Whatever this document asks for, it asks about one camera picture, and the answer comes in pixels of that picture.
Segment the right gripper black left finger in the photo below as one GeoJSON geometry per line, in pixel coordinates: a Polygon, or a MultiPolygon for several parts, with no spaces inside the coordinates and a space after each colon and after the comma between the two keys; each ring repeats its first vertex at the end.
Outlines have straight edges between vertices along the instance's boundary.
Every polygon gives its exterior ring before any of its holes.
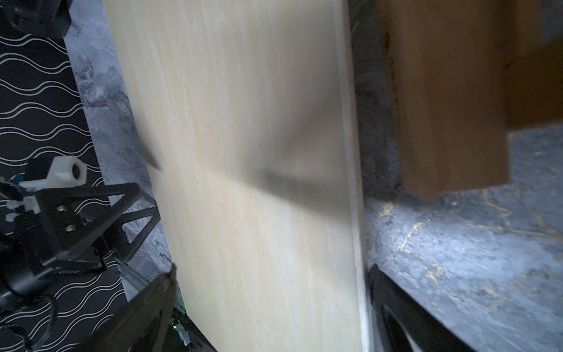
{"type": "Polygon", "coordinates": [[[77,351],[162,351],[176,303],[177,268],[161,274],[134,299],[121,307],[77,351]]]}

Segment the light plywood board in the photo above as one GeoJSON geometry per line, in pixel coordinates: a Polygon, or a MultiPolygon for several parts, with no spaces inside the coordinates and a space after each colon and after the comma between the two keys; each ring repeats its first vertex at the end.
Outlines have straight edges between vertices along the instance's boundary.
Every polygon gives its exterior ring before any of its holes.
{"type": "Polygon", "coordinates": [[[189,317],[218,351],[372,351],[346,1],[106,1],[189,317]]]}

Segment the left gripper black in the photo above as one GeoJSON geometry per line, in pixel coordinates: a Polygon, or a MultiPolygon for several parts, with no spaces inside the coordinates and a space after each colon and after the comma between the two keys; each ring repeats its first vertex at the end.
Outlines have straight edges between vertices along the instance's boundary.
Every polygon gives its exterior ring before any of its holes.
{"type": "Polygon", "coordinates": [[[156,207],[125,214],[140,196],[136,183],[42,190],[41,213],[17,217],[13,233],[1,236],[1,303],[26,304],[68,277],[103,271],[95,244],[104,232],[119,260],[132,260],[161,220],[156,207]],[[117,202],[94,211],[75,209],[85,200],[110,196],[117,202]],[[124,226],[143,219],[148,222],[129,239],[124,226]]]}

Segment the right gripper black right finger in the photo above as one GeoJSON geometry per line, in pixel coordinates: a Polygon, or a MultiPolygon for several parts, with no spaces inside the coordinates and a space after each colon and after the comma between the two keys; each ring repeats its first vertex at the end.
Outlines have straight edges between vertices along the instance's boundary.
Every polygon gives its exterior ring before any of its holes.
{"type": "Polygon", "coordinates": [[[385,351],[473,351],[377,265],[369,270],[372,304],[385,351]]]}

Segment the large wooden easel frame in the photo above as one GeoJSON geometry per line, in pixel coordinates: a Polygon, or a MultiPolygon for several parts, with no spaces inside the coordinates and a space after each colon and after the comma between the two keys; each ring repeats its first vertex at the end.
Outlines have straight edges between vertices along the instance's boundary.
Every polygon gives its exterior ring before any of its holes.
{"type": "Polygon", "coordinates": [[[406,190],[507,183],[508,133],[562,119],[562,41],[541,1],[379,1],[406,190]]]}

